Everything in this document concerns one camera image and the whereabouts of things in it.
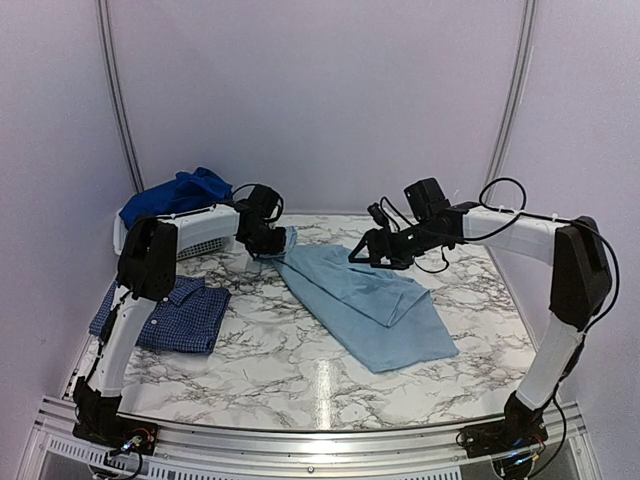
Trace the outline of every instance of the plaid shirt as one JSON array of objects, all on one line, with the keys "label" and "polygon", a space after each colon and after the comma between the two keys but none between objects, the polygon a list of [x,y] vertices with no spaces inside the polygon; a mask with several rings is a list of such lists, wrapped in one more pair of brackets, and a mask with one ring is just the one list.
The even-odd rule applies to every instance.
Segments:
[{"label": "plaid shirt", "polygon": [[[100,336],[115,289],[113,282],[91,322],[90,334]],[[137,345],[152,350],[212,353],[230,297],[226,288],[205,287],[203,278],[176,277],[169,296],[149,315]]]}]

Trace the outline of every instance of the royal blue garment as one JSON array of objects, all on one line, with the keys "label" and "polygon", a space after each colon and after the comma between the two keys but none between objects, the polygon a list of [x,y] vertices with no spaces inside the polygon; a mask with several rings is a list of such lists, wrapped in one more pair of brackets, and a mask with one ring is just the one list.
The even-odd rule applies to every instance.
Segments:
[{"label": "royal blue garment", "polygon": [[179,172],[176,179],[131,197],[120,212],[127,229],[142,214],[158,216],[210,207],[231,197],[231,185],[211,170],[199,167],[193,173]]},{"label": "royal blue garment", "polygon": [[270,260],[329,332],[373,373],[457,355],[420,284],[395,272],[352,264],[338,245],[296,246]]},{"label": "royal blue garment", "polygon": [[[91,322],[90,334],[100,335],[115,289],[114,282]],[[212,353],[230,297],[226,288],[205,287],[202,278],[176,277],[175,287],[149,315],[136,345],[153,350]]]}]

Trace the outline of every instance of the robotic arm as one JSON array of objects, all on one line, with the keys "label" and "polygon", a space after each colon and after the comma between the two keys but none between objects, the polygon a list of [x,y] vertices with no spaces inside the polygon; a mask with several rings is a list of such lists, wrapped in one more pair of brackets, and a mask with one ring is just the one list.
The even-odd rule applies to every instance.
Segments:
[{"label": "robotic arm", "polygon": [[74,436],[116,448],[114,455],[133,448],[153,454],[157,425],[117,413],[125,369],[140,332],[175,284],[177,252],[211,239],[212,231],[215,236],[221,231],[235,233],[252,257],[283,251],[285,229],[273,227],[283,200],[271,188],[255,185],[248,198],[216,209],[220,212],[205,209],[160,219],[141,218],[127,233],[118,260],[118,287],[100,334],[96,361],[86,377],[78,378],[73,392],[78,417]]},{"label": "robotic arm", "polygon": [[[505,419],[466,427],[460,434],[469,458],[534,445],[537,437],[546,440],[542,413],[578,362],[585,330],[611,291],[611,272],[596,222],[589,217],[560,222],[474,202],[452,206],[434,178],[407,187],[405,196],[417,224],[394,232],[382,207],[374,203],[368,211],[381,228],[364,235],[349,256],[351,262],[406,269],[427,250],[473,243],[553,267],[550,323],[531,368],[505,405]],[[364,247],[368,257],[359,256]],[[518,459],[522,457],[515,457],[516,466]],[[524,478],[531,467],[529,460],[522,468],[505,473],[501,467],[496,473],[501,478]]]}]

